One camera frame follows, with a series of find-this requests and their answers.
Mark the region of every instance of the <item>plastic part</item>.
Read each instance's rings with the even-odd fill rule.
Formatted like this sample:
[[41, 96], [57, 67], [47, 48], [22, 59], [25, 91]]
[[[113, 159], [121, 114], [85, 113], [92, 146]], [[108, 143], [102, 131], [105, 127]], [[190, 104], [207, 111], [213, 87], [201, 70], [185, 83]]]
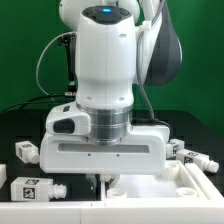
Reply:
[[127, 198], [127, 192], [120, 188], [111, 188], [107, 191], [107, 198]]
[[65, 198], [67, 194], [67, 187], [63, 185], [57, 185], [50, 187], [49, 197], [52, 198]]
[[177, 152], [176, 159], [180, 160], [183, 164], [195, 163], [202, 171], [216, 173], [219, 169], [219, 164], [213, 160], [210, 161], [208, 155], [193, 152], [187, 149]]
[[29, 141], [16, 143], [16, 156], [24, 163], [37, 164], [40, 161], [38, 148]]
[[11, 184], [12, 201], [48, 202], [52, 198], [65, 198], [66, 193], [66, 186], [53, 186], [53, 179], [18, 177]]
[[165, 169], [162, 172], [162, 178], [169, 181], [174, 181], [179, 176], [179, 165], [178, 163], [167, 163]]
[[167, 3], [162, 10], [162, 25], [148, 66], [145, 85], [163, 86], [180, 71], [182, 49], [174, 30]]
[[166, 144], [166, 158], [170, 159], [176, 156], [177, 151], [184, 149], [185, 142], [178, 139], [171, 139]]
[[223, 200], [223, 196], [196, 164], [185, 164], [185, 167], [208, 199]]
[[0, 165], [0, 189], [2, 188], [6, 180], [6, 165]]
[[178, 188], [176, 194], [178, 198], [196, 198], [198, 196], [196, 190], [188, 187]]

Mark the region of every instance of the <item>green backdrop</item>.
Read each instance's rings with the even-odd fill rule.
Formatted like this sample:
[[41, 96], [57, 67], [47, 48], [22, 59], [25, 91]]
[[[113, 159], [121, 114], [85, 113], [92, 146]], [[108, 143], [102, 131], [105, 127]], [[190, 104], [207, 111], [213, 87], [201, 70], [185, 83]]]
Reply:
[[[224, 1], [168, 0], [183, 47], [183, 66], [164, 87], [147, 87], [154, 109], [193, 114], [224, 137]], [[1, 0], [0, 109], [40, 96], [35, 82], [38, 58], [56, 35], [59, 0]], [[41, 83], [50, 93], [66, 90], [63, 47], [53, 46], [41, 66]], [[136, 109], [142, 109], [136, 94]]]

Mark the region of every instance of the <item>small white block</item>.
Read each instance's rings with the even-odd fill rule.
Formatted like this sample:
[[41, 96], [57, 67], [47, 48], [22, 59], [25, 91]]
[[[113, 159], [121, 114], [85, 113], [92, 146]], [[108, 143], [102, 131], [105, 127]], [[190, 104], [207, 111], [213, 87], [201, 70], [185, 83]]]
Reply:
[[185, 148], [185, 142], [179, 139], [171, 139], [169, 143], [178, 145], [178, 151]]
[[18, 177], [11, 184], [12, 201], [48, 202], [65, 198], [67, 187], [53, 185], [53, 179]]
[[37, 164], [40, 161], [38, 148], [29, 141], [16, 143], [16, 156], [24, 163]]
[[6, 165], [0, 165], [0, 189], [7, 179], [6, 176]]

